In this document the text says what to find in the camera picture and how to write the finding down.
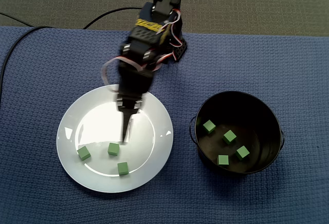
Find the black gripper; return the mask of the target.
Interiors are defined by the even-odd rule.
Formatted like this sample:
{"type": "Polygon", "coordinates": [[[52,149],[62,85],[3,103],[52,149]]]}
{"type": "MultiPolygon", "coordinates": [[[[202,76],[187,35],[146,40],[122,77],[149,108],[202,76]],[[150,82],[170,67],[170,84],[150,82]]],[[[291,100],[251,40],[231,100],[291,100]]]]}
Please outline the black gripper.
{"type": "Polygon", "coordinates": [[[122,142],[126,133],[131,133],[134,123],[134,114],[137,114],[142,105],[142,96],[149,91],[154,73],[144,69],[138,71],[128,63],[120,63],[118,67],[120,81],[118,93],[118,110],[122,112],[122,142]]]}

